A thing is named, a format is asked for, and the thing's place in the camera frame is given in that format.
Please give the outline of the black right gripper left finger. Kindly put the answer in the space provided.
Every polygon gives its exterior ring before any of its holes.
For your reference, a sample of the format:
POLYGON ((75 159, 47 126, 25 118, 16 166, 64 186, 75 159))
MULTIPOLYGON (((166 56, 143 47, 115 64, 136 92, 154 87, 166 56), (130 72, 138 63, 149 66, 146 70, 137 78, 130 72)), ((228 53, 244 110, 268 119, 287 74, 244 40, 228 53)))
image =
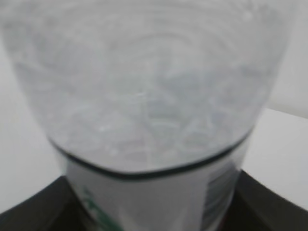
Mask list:
POLYGON ((0 214, 2 231, 94 231, 95 222, 59 177, 26 201, 0 214))

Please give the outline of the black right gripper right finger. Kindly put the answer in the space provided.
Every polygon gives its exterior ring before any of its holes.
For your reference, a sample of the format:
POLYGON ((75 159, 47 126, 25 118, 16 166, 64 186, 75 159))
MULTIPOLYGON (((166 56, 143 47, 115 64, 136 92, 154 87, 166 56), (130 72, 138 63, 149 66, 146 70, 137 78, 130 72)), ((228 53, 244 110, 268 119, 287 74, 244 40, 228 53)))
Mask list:
POLYGON ((308 212, 242 171, 220 231, 307 231, 308 212))

